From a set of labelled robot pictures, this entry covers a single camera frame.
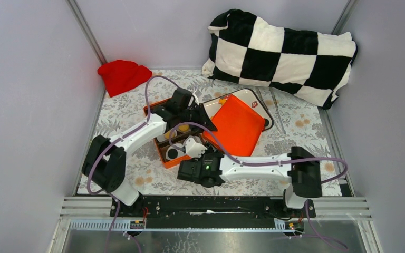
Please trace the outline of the round yellow biscuit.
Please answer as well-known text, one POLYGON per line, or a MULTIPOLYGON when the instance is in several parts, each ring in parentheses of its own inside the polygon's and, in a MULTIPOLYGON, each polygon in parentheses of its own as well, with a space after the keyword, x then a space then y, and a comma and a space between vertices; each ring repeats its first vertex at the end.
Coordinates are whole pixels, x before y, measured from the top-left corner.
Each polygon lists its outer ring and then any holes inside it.
POLYGON ((177 131, 180 133, 186 133, 190 131, 190 127, 187 124, 183 124, 178 127, 177 131))
POLYGON ((177 135, 177 131, 176 130, 169 130, 168 132, 166 132, 163 136, 165 139, 170 139, 170 138, 174 138, 177 135))

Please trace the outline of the white strawberry tray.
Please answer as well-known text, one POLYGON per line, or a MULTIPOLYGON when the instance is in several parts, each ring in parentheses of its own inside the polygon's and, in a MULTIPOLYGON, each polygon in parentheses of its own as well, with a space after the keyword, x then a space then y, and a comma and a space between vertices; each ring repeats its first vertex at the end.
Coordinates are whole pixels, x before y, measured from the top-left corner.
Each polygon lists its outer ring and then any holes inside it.
POLYGON ((266 128, 264 127, 263 132, 271 129, 274 126, 274 121, 271 114, 265 110, 265 108, 263 107, 263 103, 259 100, 257 94, 253 90, 248 88, 223 94, 217 98, 202 103, 205 107, 208 116, 213 117, 222 107, 218 103, 220 99, 229 99, 231 96, 237 97, 242 102, 247 104, 252 110, 258 113, 261 117, 269 120, 269 126, 266 128))

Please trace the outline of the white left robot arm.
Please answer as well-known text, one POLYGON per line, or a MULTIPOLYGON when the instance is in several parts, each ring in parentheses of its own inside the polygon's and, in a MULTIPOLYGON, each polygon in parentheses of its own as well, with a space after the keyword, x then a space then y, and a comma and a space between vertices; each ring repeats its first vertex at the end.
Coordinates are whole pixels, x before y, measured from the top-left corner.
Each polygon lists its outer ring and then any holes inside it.
POLYGON ((141 213, 143 204, 138 199, 140 192, 126 178, 127 156, 179 123, 193 122, 217 131, 204 106, 183 88, 177 88, 171 98, 147 108, 147 112, 145 119, 124 133, 93 138, 82 167, 88 181, 122 202, 122 210, 131 217, 141 213))

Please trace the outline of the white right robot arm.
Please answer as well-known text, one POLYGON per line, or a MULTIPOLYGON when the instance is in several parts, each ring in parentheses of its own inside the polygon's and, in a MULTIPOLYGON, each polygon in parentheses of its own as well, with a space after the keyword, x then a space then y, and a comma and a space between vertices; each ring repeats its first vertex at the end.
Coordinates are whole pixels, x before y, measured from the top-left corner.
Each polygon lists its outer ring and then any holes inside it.
POLYGON ((205 188, 243 179, 284 181, 288 184, 281 203, 283 214, 295 217, 308 199, 322 196, 320 159, 302 147, 269 157, 238 157, 209 152, 182 161, 177 178, 205 188))

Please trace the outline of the orange cookie box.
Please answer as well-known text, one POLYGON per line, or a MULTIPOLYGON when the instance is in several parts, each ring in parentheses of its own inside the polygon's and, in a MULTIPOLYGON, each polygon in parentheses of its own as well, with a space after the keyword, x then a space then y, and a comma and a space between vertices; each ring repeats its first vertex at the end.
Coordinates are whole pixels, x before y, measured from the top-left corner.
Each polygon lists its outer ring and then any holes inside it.
MULTIPOLYGON (((191 159, 191 157, 189 157, 188 155, 185 155, 184 157, 175 159, 173 161, 166 161, 165 153, 171 145, 169 144, 168 139, 165 139, 163 135, 164 134, 155 137, 153 139, 153 142, 156 145, 156 148, 158 150, 160 160, 166 169, 179 165, 180 162, 182 162, 182 161, 191 159)), ((196 141, 201 144, 206 143, 206 141, 203 140, 202 132, 197 129, 191 130, 191 128, 190 128, 190 131, 186 132, 186 133, 180 133, 177 131, 177 135, 174 138, 171 138, 171 141, 174 145, 176 143, 182 143, 184 145, 184 142, 188 137, 195 137, 196 141)))

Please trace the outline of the metal tongs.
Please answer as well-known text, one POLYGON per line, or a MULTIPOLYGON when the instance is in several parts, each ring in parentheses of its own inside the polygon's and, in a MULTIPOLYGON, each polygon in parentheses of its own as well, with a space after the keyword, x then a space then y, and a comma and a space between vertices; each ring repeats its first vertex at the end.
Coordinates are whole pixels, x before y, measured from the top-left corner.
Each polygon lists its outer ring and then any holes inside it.
POLYGON ((263 107, 265 108, 265 110, 268 113, 270 113, 270 109, 273 109, 275 111, 276 118, 273 120, 274 124, 276 125, 279 133, 282 135, 285 135, 286 130, 284 129, 283 120, 282 120, 281 114, 279 112, 278 103, 277 103, 277 99, 276 99, 274 91, 271 88, 269 88, 269 92, 270 92, 270 95, 272 98, 271 100, 265 100, 263 98, 260 88, 256 87, 255 91, 256 91, 256 94, 257 94, 259 100, 263 103, 263 107))

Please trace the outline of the orange box lid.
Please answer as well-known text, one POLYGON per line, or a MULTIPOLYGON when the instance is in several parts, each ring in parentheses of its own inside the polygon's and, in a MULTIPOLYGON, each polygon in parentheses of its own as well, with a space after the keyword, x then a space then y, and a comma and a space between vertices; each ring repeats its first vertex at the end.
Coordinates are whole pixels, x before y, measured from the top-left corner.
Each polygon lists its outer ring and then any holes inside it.
POLYGON ((220 149, 224 147, 231 155, 250 157, 265 127, 265 119, 235 95, 223 99, 223 104, 213 116, 212 123, 218 129, 213 134, 202 133, 203 138, 220 149))

